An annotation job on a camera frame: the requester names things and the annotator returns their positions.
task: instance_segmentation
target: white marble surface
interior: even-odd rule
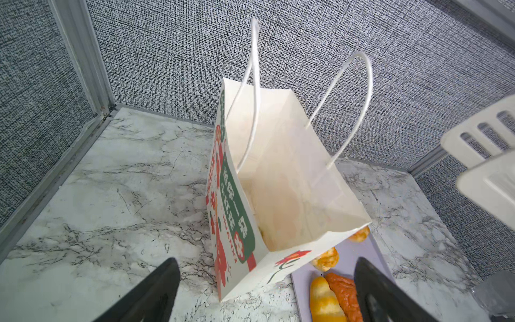
[[[218,303],[205,183],[213,131],[122,109],[0,265],[5,321],[92,321],[168,257],[172,321],[297,321],[291,280]],[[478,280],[410,175],[337,163],[398,285],[442,321],[486,320]]]
[[[336,166],[372,218],[397,285],[440,321],[489,321],[469,292],[479,275],[414,178],[346,159]]]

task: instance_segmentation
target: white paper bag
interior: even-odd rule
[[[362,57],[367,98],[353,131],[331,157],[292,90],[260,88],[257,36],[253,20],[244,81],[222,82],[209,169],[206,203],[220,301],[282,280],[370,223],[334,166],[370,102],[367,56],[349,58],[311,117],[350,62]],[[251,68],[255,86],[246,85]]]

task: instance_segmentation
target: purple tray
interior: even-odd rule
[[[327,273],[333,272],[341,276],[352,278],[354,276],[354,268],[356,267],[357,259],[359,257],[365,257],[395,283],[390,269],[386,265],[372,234],[370,234],[364,242],[353,243],[349,240],[344,240],[336,245],[335,248],[338,250],[340,260],[338,264]],[[317,276],[323,276],[323,273],[309,263],[291,274],[301,322],[312,322],[310,312],[310,286],[311,281]]]

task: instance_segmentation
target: green label print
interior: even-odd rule
[[[226,154],[224,154],[224,163],[222,164],[220,194],[227,221],[229,222],[229,231],[233,238],[236,255],[240,262],[245,263],[255,248],[254,232],[252,231],[247,212],[243,207],[242,199],[234,184],[234,178],[229,170]]]
[[[225,138],[225,90],[220,95],[220,129],[222,132],[220,142],[223,142]]]

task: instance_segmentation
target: bread roll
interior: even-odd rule
[[[319,257],[311,261],[311,264],[322,272],[327,272],[330,268],[333,268],[338,264],[340,256],[336,248],[332,247]]]
[[[336,295],[323,277],[311,282],[310,310],[313,322],[347,322]]]
[[[370,234],[370,228],[368,228],[368,226],[365,226],[364,228],[358,230],[357,233],[355,233],[354,235],[350,236],[349,240],[351,242],[361,243],[362,241],[367,239],[368,234]]]

